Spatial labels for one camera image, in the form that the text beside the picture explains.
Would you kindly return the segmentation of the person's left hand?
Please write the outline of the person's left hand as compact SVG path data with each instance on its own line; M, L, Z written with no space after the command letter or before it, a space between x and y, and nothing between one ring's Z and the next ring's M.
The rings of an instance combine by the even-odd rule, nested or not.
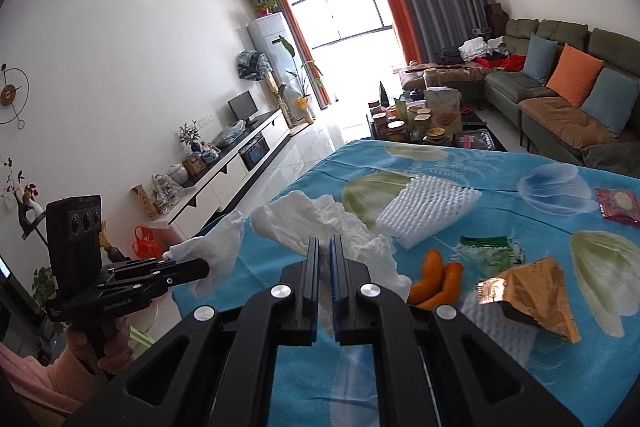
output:
M103 355L100 357L85 333L74 325L68 326L65 332L67 348L89 373L117 375L134 359L132 348L129 346L130 326L126 317L119 317L111 324L105 325L103 332L105 340Z

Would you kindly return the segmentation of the pink sleeve left forearm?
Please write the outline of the pink sleeve left forearm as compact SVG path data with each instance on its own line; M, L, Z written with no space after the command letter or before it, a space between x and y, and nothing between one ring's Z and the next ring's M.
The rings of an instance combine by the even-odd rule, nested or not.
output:
M1 368L18 395L62 414L74 413L103 388L68 349L53 364L43 366L1 345Z

